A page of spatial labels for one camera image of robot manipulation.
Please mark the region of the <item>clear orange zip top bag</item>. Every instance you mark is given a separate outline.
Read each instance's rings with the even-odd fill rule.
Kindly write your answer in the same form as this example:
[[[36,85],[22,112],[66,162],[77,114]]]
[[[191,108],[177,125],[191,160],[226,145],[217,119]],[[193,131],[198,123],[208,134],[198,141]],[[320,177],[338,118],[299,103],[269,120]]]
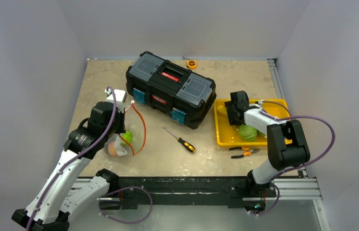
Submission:
[[[137,102],[132,100],[124,106],[124,133],[113,134],[106,141],[103,152],[111,157],[135,156],[146,144],[147,127],[145,120],[137,109]]]

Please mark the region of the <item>red pink peach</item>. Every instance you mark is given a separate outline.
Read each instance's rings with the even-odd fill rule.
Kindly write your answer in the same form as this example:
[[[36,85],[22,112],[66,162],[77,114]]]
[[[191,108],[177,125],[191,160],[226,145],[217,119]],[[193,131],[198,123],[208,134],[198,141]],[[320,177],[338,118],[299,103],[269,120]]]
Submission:
[[[107,147],[107,151],[110,156],[120,157],[125,155],[125,148],[120,143],[110,142]]]

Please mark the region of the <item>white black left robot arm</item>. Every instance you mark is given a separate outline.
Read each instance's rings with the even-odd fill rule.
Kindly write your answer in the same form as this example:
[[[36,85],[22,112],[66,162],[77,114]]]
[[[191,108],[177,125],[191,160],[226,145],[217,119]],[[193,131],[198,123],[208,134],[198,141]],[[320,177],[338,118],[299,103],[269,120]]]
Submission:
[[[67,194],[83,169],[113,134],[124,132],[125,109],[111,102],[98,102],[90,116],[69,133],[61,157],[44,187],[11,219],[27,231],[66,231],[80,206],[68,202]]]

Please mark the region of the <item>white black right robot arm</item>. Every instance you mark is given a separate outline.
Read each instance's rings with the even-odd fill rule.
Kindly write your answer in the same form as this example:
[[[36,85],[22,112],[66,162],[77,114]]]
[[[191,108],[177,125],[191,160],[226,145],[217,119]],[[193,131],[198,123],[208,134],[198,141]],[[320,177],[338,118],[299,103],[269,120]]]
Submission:
[[[224,105],[231,126],[253,127],[267,139],[267,159],[246,177],[248,194],[258,195],[277,174],[309,161],[308,144],[298,120],[283,120],[270,115],[261,105],[250,103],[245,91],[230,93],[230,100]]]

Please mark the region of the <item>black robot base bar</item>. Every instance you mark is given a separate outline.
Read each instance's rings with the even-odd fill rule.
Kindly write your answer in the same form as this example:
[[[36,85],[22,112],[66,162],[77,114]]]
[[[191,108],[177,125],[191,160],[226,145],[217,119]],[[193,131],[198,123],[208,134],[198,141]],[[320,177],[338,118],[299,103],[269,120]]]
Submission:
[[[102,169],[96,173],[109,185],[105,209],[137,209],[139,205],[209,205],[263,211],[275,198],[274,184],[250,188],[245,176],[232,177],[119,177]]]

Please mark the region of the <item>yellow corn cob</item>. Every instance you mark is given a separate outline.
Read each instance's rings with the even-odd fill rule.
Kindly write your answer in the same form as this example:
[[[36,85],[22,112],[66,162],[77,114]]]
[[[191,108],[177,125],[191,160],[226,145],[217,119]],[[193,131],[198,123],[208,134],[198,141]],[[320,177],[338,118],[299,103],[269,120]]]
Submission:
[[[222,115],[224,117],[228,117],[227,110],[226,110],[226,107],[224,105],[218,105],[216,107],[216,110],[217,110],[217,113],[219,115]]]

